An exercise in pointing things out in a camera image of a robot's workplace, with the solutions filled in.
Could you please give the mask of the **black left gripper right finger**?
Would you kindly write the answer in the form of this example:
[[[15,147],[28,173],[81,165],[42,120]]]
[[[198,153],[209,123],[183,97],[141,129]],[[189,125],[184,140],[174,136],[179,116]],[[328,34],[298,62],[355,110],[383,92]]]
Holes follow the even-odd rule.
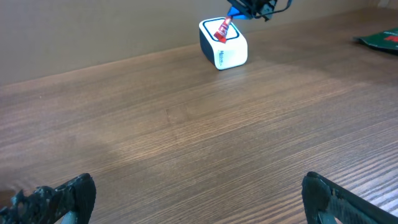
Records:
[[[397,223],[396,216],[316,172],[303,178],[302,200],[308,224]]]

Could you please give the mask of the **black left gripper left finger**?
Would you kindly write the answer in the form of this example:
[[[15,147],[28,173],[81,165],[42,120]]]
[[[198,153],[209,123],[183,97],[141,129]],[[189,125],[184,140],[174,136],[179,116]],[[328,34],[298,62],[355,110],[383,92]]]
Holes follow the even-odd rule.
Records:
[[[25,196],[23,191],[11,198],[12,205],[1,209],[1,223],[87,224],[96,200],[91,175],[83,173],[56,188],[37,187]]]

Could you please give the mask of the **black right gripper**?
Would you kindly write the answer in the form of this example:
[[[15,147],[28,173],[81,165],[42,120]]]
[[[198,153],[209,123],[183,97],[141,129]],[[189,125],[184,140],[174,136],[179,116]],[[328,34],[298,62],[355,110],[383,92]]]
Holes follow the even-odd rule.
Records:
[[[275,0],[228,0],[231,7],[227,16],[233,19],[271,19],[275,13]]]

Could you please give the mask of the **red snack stick packet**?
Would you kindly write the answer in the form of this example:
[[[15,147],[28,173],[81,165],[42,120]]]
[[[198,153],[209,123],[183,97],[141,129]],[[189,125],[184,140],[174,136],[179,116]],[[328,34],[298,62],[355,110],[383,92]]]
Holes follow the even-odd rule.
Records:
[[[226,43],[227,41],[227,34],[228,34],[228,29],[229,26],[232,22],[233,18],[231,16],[227,16],[223,23],[220,25],[220,27],[218,28],[218,30],[214,33],[214,37],[220,41],[221,43]]]

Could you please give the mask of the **green 3M glove packet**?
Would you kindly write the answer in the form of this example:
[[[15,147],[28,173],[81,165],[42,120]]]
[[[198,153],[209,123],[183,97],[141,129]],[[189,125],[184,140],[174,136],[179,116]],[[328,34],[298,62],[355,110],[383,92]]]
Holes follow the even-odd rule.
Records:
[[[368,36],[354,37],[353,40],[371,49],[397,55],[397,28]]]

